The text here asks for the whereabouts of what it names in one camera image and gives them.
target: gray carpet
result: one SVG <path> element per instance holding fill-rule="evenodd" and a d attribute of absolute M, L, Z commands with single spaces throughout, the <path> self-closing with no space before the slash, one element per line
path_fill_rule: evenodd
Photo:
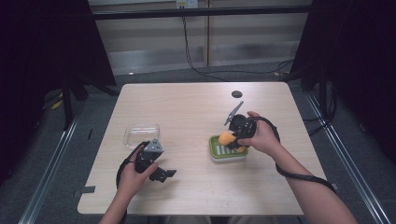
<path fill-rule="evenodd" d="M 276 70 L 277 66 L 278 63 L 258 63 L 200 68 L 200 71 L 227 69 L 263 72 Z M 278 77 L 272 73 L 219 72 L 210 76 L 227 81 L 278 80 Z M 120 90 L 125 83 L 221 81 L 198 75 L 191 69 L 117 76 L 116 80 L 118 83 L 114 88 L 116 90 Z M 299 80 L 290 82 L 289 86 L 303 119 L 314 118 L 315 114 L 300 88 Z M 79 197 L 74 193 L 85 186 L 117 97 L 107 95 L 93 87 L 86 89 L 90 97 L 85 103 L 73 101 L 76 110 L 82 108 L 81 116 L 35 223 L 97 223 L 100 219 L 99 216 L 79 214 L 77 211 Z M 332 125 L 390 219 L 396 221 L 396 167 L 382 154 L 374 138 L 369 133 L 361 132 L 359 124 L 359 120 L 339 98 Z M 63 126 L 62 105 L 56 110 L 47 109 L 35 131 L 35 136 L 30 139 L 30 147 L 21 159 L 18 169 L 0 188 L 0 223 L 19 222 L 63 134 Z M 318 126 L 317 121 L 312 121 L 306 125 L 306 129 L 310 131 Z M 311 140 L 326 176 L 332 183 L 337 184 L 339 187 L 337 194 L 349 206 L 359 223 L 375 223 L 325 132 L 320 131 L 312 135 Z M 146 217 L 128 216 L 127 223 L 147 223 L 147 221 Z M 280 217 L 279 223 L 299 223 L 299 220 L 296 217 Z"/>

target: table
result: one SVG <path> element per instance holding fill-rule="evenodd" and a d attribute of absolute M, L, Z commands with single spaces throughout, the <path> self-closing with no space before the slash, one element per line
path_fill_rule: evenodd
<path fill-rule="evenodd" d="M 242 98 L 232 97 L 241 91 Z M 228 114 L 260 113 L 278 128 L 282 145 L 314 175 L 325 178 L 290 89 L 283 82 L 127 84 L 123 86 L 86 187 L 81 214 L 103 214 L 116 193 L 116 173 L 127 149 L 122 138 L 131 123 L 157 123 L 164 153 L 157 160 L 177 173 L 164 183 L 147 181 L 132 199 L 135 215 L 282 216 L 301 215 L 274 161 L 254 148 L 242 161 L 210 159 L 209 138 L 228 129 Z"/>

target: clear plastic container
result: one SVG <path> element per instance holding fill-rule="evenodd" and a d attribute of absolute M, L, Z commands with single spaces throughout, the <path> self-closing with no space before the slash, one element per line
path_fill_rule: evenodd
<path fill-rule="evenodd" d="M 160 141 L 160 125 L 154 123 L 131 124 L 125 129 L 123 144 L 134 149 L 142 142 L 157 138 Z"/>

